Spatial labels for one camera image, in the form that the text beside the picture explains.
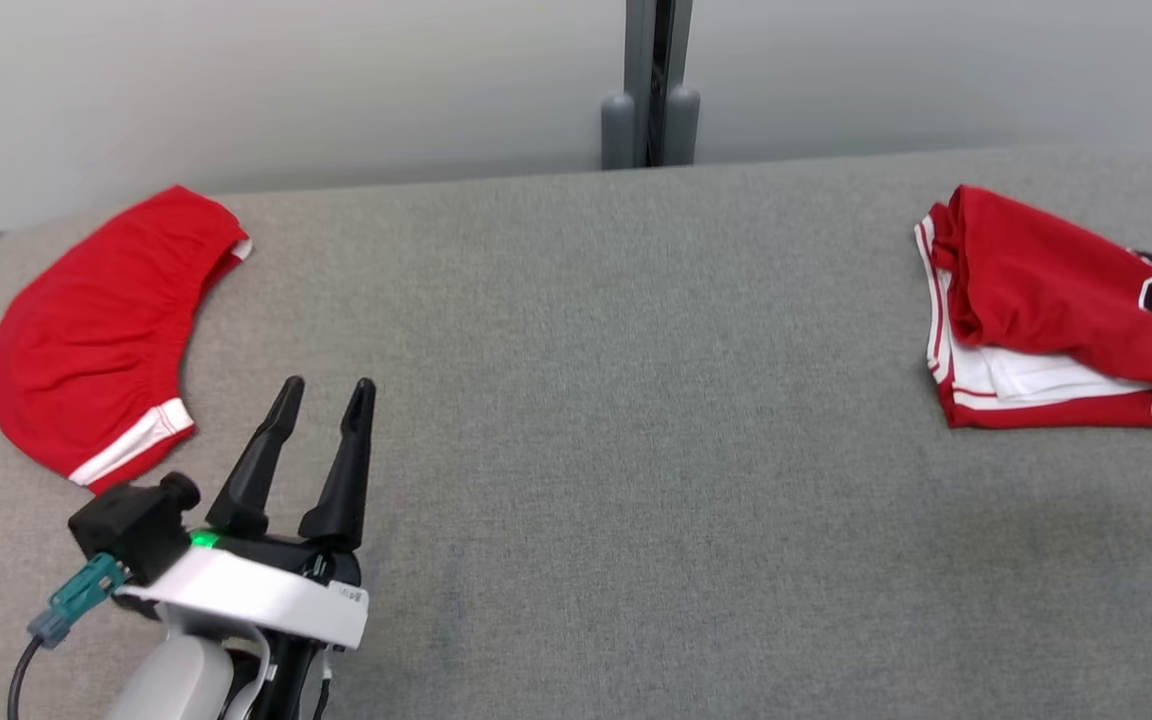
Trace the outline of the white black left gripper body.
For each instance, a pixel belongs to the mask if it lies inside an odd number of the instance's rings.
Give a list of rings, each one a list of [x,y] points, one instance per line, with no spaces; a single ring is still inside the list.
[[[194,544],[156,582],[124,584],[115,597],[206,630],[282,632],[344,650],[361,647],[369,620],[365,589],[323,585],[206,544]]]

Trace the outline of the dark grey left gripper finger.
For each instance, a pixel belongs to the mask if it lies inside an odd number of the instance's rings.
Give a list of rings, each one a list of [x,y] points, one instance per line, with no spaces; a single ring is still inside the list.
[[[266,502],[285,442],[291,438],[305,379],[285,379],[270,411],[244,446],[225,479],[219,495],[206,511],[206,523],[228,536],[259,538],[268,532]]]
[[[303,514],[298,536],[335,551],[356,551],[364,537],[376,382],[361,378],[340,419],[340,441],[320,497]]]

